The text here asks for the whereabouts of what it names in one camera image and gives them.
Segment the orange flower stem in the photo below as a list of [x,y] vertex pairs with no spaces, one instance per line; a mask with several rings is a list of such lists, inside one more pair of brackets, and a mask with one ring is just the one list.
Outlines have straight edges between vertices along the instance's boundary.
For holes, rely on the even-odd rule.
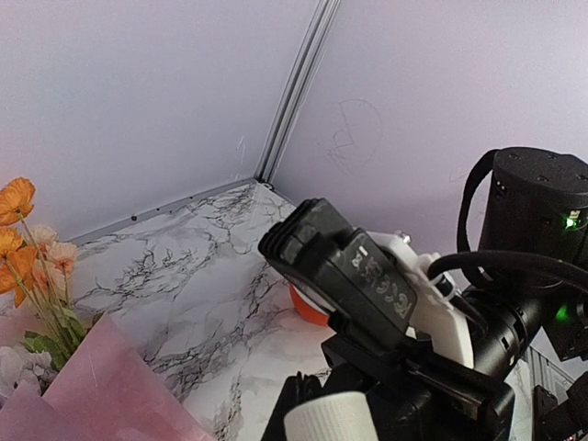
[[33,295],[28,292],[27,280],[40,249],[33,247],[27,238],[31,226],[27,218],[34,210],[36,188],[25,177],[9,181],[1,188],[1,293],[14,295],[18,308],[27,303],[35,316],[42,321],[45,334],[54,337],[58,344],[72,357],[88,334],[90,327],[82,323],[72,306],[66,307],[57,299],[42,307],[40,315],[30,302]]

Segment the cream ribbon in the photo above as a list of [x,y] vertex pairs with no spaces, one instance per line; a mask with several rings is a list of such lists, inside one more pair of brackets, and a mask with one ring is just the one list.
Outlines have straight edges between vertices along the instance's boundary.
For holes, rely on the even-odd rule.
[[378,441],[366,396],[357,391],[307,401],[284,418],[288,441]]

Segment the pink wrapping paper sheet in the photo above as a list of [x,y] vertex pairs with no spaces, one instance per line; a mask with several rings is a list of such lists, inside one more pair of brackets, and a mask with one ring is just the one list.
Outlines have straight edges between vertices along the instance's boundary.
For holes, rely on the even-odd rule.
[[24,383],[1,408],[4,440],[209,440],[108,315],[44,393]]

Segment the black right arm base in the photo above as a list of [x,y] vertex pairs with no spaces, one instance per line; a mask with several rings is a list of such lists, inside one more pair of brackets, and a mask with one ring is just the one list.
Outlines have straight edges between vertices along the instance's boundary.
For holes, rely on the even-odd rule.
[[587,373],[557,398],[541,386],[533,390],[533,440],[579,440],[587,435]]

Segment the white flower bunch green leaves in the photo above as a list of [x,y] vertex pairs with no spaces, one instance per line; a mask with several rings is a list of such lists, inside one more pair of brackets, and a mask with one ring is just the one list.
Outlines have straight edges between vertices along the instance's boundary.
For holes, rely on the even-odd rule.
[[21,384],[43,395],[68,361],[70,353],[47,334],[25,331],[1,335],[1,404]]

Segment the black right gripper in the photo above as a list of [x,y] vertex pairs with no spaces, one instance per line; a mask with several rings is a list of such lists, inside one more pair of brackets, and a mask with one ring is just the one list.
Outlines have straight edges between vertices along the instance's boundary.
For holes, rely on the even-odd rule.
[[508,439],[515,393],[505,379],[550,321],[550,298],[468,289],[465,303],[483,323],[468,368],[435,354],[431,341],[401,336],[416,310],[400,316],[358,278],[324,277],[321,296],[334,307],[329,324],[336,332],[322,345],[332,368],[322,393],[360,392],[380,439]]

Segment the peach flower long green stem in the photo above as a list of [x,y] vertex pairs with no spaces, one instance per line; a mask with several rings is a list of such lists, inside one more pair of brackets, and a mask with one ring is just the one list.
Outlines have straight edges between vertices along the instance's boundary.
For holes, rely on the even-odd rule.
[[71,307],[71,279],[78,258],[77,246],[61,242],[58,233],[46,225],[30,227],[27,238],[33,247],[37,245],[40,249],[27,280],[28,292],[33,295],[30,302],[36,313],[40,315],[50,297]]

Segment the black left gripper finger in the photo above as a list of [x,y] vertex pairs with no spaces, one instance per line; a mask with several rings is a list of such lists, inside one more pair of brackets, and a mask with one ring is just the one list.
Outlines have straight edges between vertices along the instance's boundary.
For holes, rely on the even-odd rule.
[[298,372],[286,378],[275,407],[269,417],[262,441],[286,441],[284,419],[299,405],[318,398],[322,393],[322,384],[318,377]]

